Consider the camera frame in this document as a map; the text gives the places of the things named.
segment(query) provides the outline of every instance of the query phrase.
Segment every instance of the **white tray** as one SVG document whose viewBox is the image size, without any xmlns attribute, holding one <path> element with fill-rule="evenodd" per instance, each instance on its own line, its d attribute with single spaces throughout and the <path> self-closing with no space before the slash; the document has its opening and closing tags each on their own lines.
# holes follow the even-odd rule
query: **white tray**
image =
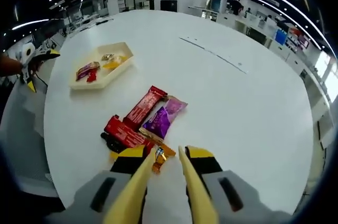
<svg viewBox="0 0 338 224">
<path fill-rule="evenodd" d="M 102 66 L 106 63 L 106 61 L 101 61 L 101 58 L 105 54 L 115 54 L 115 55 L 123 55 L 127 56 L 128 59 L 123 62 L 119 67 L 114 70 L 105 69 Z M 118 77 L 122 72 L 124 72 L 133 62 L 133 53 L 129 49 L 128 45 L 125 42 L 122 43 L 114 43 L 109 45 L 103 45 L 95 48 L 88 55 L 82 59 L 81 62 L 77 63 L 74 68 L 71 76 L 69 86 L 72 89 L 100 89 L 104 88 L 107 84 L 109 84 L 112 80 Z M 79 81 L 76 81 L 76 72 L 86 64 L 90 62 L 97 61 L 100 63 L 100 69 L 97 71 L 96 77 L 97 80 L 91 83 L 87 83 L 87 77 L 82 78 Z"/>
</svg>

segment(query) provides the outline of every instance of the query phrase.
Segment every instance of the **white round table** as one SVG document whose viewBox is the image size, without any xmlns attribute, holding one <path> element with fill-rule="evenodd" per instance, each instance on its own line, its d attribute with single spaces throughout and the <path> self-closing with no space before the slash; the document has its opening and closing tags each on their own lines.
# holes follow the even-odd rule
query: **white round table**
<svg viewBox="0 0 338 224">
<path fill-rule="evenodd" d="M 247 74 L 222 58 L 242 63 Z M 105 89 L 71 91 L 74 62 L 91 49 L 126 42 L 134 66 Z M 272 211 L 293 214 L 312 157 L 312 115 L 301 78 L 271 51 L 243 34 L 202 18 L 163 11 L 121 13 L 67 39 L 45 102 L 46 155 L 65 207 L 75 192 L 109 166 L 100 138 L 107 121 L 122 119 L 151 85 L 189 105 L 165 139 L 211 151 L 223 170 L 254 187 Z M 148 183 L 144 223 L 191 223 L 178 156 Z"/>
</svg>

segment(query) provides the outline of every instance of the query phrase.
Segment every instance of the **window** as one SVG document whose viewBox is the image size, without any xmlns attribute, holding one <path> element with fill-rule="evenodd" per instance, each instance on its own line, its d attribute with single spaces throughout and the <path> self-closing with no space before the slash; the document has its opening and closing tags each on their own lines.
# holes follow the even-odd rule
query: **window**
<svg viewBox="0 0 338 224">
<path fill-rule="evenodd" d="M 331 102 L 333 102 L 338 95 L 338 71 L 336 61 L 332 65 L 332 69 L 325 80 L 325 85 L 327 88 L 327 94 L 331 99 Z"/>
<path fill-rule="evenodd" d="M 319 77 L 322 78 L 324 76 L 324 73 L 327 69 L 329 62 L 330 62 L 330 56 L 327 55 L 324 51 L 322 51 L 321 54 L 319 55 L 319 58 L 315 66 L 318 70 Z"/>
</svg>

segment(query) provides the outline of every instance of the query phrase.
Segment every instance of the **paper roll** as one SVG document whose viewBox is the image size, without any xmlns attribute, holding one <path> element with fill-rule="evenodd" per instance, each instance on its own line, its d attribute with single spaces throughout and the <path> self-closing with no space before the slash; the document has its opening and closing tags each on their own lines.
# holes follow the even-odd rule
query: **paper roll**
<svg viewBox="0 0 338 224">
<path fill-rule="evenodd" d="M 21 55 L 22 55 L 22 63 L 26 64 L 26 62 L 28 62 L 35 53 L 35 46 L 33 45 L 33 43 L 26 43 L 22 46 L 21 49 Z"/>
</svg>

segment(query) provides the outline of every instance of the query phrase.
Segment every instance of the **red candy wrapper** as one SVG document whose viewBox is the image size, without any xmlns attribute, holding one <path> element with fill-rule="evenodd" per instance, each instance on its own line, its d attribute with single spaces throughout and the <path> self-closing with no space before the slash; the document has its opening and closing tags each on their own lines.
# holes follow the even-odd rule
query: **red candy wrapper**
<svg viewBox="0 0 338 224">
<path fill-rule="evenodd" d="M 154 143 L 151 143 L 141 134 L 134 132 L 124 123 L 122 123 L 117 115 L 113 116 L 105 127 L 105 132 L 119 140 L 125 147 L 135 147 L 146 145 L 147 153 L 153 148 Z"/>
<path fill-rule="evenodd" d="M 92 69 L 89 71 L 89 76 L 87 78 L 88 83 L 96 81 L 96 73 L 97 73 L 97 69 Z"/>
<path fill-rule="evenodd" d="M 142 100 L 123 119 L 123 123 L 137 131 L 155 105 L 166 96 L 166 92 L 152 86 Z"/>
</svg>

